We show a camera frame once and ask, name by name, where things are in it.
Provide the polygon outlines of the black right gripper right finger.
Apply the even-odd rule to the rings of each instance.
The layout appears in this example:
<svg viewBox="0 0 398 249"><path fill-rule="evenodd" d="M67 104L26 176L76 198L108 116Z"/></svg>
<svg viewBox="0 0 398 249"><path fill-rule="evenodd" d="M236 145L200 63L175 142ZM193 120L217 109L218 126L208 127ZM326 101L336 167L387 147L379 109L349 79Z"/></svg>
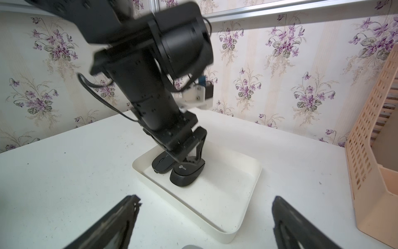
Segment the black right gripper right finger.
<svg viewBox="0 0 398 249"><path fill-rule="evenodd" d="M273 201L272 215L274 236L279 249L339 248L281 196L276 196Z"/></svg>

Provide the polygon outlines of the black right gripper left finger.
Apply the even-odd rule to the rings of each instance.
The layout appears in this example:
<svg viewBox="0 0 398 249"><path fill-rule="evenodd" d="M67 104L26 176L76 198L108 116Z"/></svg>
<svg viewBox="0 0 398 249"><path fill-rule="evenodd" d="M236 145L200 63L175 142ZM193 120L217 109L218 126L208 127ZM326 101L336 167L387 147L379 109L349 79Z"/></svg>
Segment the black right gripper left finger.
<svg viewBox="0 0 398 249"><path fill-rule="evenodd" d="M140 198L126 196L67 249L127 249L140 211Z"/></svg>

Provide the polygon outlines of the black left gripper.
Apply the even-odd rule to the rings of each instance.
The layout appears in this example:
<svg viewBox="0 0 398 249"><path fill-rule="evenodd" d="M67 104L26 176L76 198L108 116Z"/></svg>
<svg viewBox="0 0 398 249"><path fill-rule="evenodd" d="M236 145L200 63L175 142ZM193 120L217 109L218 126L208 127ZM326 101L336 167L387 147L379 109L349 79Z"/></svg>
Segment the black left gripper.
<svg viewBox="0 0 398 249"><path fill-rule="evenodd" d="M189 156L191 165L203 165L202 152L207 130L194 126L197 116L177 107L132 107L130 111L137 118L143 131L152 137L175 161L182 162L196 148L196 155Z"/></svg>

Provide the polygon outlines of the black Lecoo mouse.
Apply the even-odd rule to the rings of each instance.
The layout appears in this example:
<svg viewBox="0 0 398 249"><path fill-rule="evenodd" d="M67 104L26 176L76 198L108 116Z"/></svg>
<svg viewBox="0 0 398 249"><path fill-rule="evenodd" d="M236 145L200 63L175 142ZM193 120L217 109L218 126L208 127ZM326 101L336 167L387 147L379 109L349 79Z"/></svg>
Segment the black Lecoo mouse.
<svg viewBox="0 0 398 249"><path fill-rule="evenodd" d="M186 187L192 184L199 177L204 167L204 159L201 159L198 163L190 161L186 161L181 164L175 163L170 175L170 181L176 186Z"/></svg>

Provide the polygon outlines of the white plastic storage box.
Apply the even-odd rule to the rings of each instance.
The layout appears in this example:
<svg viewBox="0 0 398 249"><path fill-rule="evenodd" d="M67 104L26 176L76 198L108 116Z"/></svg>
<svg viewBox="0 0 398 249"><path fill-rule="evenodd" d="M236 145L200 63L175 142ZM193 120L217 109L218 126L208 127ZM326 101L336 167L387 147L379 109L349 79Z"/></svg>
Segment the white plastic storage box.
<svg viewBox="0 0 398 249"><path fill-rule="evenodd" d="M138 179L203 231L223 244L239 231L262 171L260 162L216 143L203 148L205 168L187 187L178 187L169 174L157 174L152 161L162 149L155 146L132 163Z"/></svg>

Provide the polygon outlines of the slim black mouse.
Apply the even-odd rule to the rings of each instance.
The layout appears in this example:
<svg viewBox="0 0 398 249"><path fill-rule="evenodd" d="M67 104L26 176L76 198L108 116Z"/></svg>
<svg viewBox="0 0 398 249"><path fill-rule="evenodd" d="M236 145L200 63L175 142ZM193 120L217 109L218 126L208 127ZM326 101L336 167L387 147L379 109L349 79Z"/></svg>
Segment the slim black mouse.
<svg viewBox="0 0 398 249"><path fill-rule="evenodd" d="M164 151L153 160L152 168L155 173L166 174L172 170L175 164L177 161Z"/></svg>

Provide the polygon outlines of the silver mouse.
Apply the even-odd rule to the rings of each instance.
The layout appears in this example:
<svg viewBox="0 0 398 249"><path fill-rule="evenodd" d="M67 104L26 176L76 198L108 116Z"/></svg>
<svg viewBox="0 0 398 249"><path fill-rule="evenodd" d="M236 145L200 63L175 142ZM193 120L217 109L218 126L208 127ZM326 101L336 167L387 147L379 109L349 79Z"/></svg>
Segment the silver mouse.
<svg viewBox="0 0 398 249"><path fill-rule="evenodd" d="M196 246L196 245L186 245L186 246L184 246L182 249L202 249L201 247L199 247L199 246Z"/></svg>

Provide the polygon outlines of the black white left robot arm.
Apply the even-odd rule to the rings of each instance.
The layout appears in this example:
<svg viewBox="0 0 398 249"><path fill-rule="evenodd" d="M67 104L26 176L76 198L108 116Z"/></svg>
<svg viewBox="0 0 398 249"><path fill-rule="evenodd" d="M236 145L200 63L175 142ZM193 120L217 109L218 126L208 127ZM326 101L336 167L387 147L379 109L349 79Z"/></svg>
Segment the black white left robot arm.
<svg viewBox="0 0 398 249"><path fill-rule="evenodd" d="M190 75L187 90L213 62L210 36L200 8L186 2L134 18L129 1L32 1L74 23L89 44L107 45L94 54L90 74L104 74L132 104L135 121L175 161L202 162L207 132L197 117L182 113L173 81Z"/></svg>

